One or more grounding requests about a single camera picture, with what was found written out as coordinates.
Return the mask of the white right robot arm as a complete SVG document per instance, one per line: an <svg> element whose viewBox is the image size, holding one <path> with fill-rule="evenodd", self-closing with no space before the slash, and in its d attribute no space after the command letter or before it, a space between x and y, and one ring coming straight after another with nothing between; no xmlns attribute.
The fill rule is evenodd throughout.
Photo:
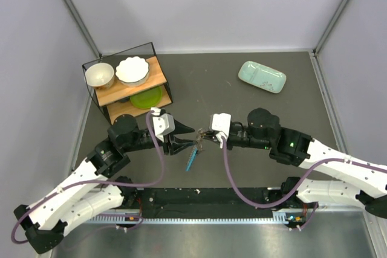
<svg viewBox="0 0 387 258"><path fill-rule="evenodd" d="M260 204L245 197L231 172L227 177L235 193L256 208L289 207L320 202L359 207L379 218L386 218L386 166L363 161L334 150L310 135L282 127L279 117L257 108L247 116L247 124L232 121L230 114L213 114L209 129L200 133L205 140L219 144L224 165L227 151L234 147L265 149L278 163L305 169L295 185L286 188L276 201Z"/></svg>

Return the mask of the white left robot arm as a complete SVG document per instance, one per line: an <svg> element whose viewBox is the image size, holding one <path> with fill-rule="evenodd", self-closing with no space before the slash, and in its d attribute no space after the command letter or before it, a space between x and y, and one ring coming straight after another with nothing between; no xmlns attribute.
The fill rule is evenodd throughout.
<svg viewBox="0 0 387 258"><path fill-rule="evenodd" d="M132 115L117 117L108 128L107 138L65 180L40 200L14 210L18 220L14 227L24 230L25 242L37 254L49 252L73 229L104 211L132 207L137 200L137 188L157 184L133 184L125 177L110 180L129 164L129 152L154 148L162 159L195 143L177 137L194 129L164 109L152 108L146 115L146 124L146 129L140 129Z"/></svg>

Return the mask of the metal key organizer blue handle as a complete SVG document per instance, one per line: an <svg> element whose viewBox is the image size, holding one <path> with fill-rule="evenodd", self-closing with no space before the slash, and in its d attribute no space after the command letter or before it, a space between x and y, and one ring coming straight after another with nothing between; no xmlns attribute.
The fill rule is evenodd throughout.
<svg viewBox="0 0 387 258"><path fill-rule="evenodd" d="M187 166L186 166L186 171L188 172L190 170L190 168L192 167L192 164L195 160L195 158L197 157L197 155L200 153L200 149L201 149L201 146L200 146L200 143L197 142L193 147L192 147L192 150L190 152L190 155L189 155L189 158L188 158L188 161L187 161Z"/></svg>

